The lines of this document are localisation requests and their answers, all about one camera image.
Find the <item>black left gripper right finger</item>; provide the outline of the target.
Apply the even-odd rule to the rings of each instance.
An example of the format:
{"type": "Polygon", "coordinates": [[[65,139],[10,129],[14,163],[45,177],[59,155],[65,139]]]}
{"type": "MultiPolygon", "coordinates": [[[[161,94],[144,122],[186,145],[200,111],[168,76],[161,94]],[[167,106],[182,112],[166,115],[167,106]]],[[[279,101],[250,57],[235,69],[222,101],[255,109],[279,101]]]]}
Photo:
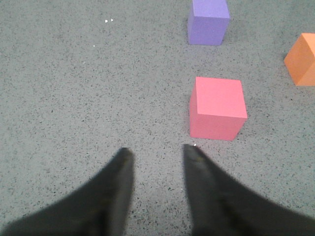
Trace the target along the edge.
{"type": "Polygon", "coordinates": [[[249,190],[200,148],[183,146],[194,236],[313,236],[314,219],[249,190]]]}

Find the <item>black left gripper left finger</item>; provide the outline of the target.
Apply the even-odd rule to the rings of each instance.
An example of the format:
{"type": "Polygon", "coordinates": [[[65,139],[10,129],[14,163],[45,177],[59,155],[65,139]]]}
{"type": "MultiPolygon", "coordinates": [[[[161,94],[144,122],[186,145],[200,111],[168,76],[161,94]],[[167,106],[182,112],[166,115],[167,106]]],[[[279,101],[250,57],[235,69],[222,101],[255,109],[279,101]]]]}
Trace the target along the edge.
{"type": "Polygon", "coordinates": [[[121,236],[133,188],[134,155],[121,148],[111,161],[78,190],[23,217],[2,236],[121,236]]]}

